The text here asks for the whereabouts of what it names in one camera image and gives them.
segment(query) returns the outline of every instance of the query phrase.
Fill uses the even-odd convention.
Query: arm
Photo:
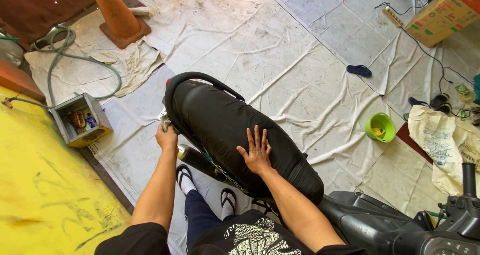
[[[138,199],[130,225],[155,222],[162,225],[168,233],[175,197],[178,137],[171,125],[167,132],[163,132],[162,125],[159,125],[155,137],[162,148],[162,154],[152,177]]]
[[[320,210],[272,168],[268,158],[272,148],[267,140],[267,130],[263,130],[261,141],[258,126],[255,126],[255,140],[251,134],[247,129],[249,153],[240,146],[237,150],[249,169],[267,184],[293,234],[315,252],[324,246],[345,244]]]

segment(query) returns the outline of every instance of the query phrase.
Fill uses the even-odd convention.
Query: orange traffic cone
[[[105,23],[100,30],[120,49],[151,32],[150,26],[135,17],[122,0],[95,0],[102,12]]]

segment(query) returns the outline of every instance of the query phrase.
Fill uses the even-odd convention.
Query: printed graphic on shirt
[[[232,225],[224,235],[225,239],[234,237],[234,248],[229,255],[301,255],[300,250],[290,248],[282,236],[273,231],[274,226],[275,222],[266,217],[255,225]]]

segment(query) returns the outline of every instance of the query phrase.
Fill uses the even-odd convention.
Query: person
[[[152,178],[141,193],[131,224],[122,234],[100,243],[95,254],[170,254],[168,230],[173,214],[175,179],[186,194],[187,252],[189,255],[318,254],[367,255],[356,246],[345,245],[327,218],[290,183],[272,168],[267,130],[260,140],[255,126],[254,137],[247,129],[248,151],[237,147],[248,168],[267,184],[289,231],[258,210],[233,215],[236,198],[231,190],[220,196],[222,218],[210,209],[196,190],[187,166],[175,168],[177,134],[170,126],[160,125],[156,139],[162,154]]]

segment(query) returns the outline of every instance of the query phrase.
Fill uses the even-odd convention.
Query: white sock
[[[225,200],[225,197],[228,197],[232,201],[233,205],[236,206],[237,202],[235,201],[235,198],[233,198],[232,194],[227,193],[227,192],[223,192],[222,201]],[[223,207],[222,207],[222,216],[220,217],[220,219],[223,220],[226,216],[234,215],[234,214],[235,214],[235,212],[233,211],[233,208],[232,208],[232,205],[230,204],[230,202],[225,201],[225,203],[223,204]]]
[[[186,169],[179,171],[177,175],[178,183],[180,183],[180,175],[182,174],[182,172],[190,175]],[[185,175],[181,178],[180,189],[183,191],[183,193],[185,193],[185,195],[187,195],[190,190],[197,190],[194,183],[192,183],[192,181],[190,181],[190,178],[186,177]]]

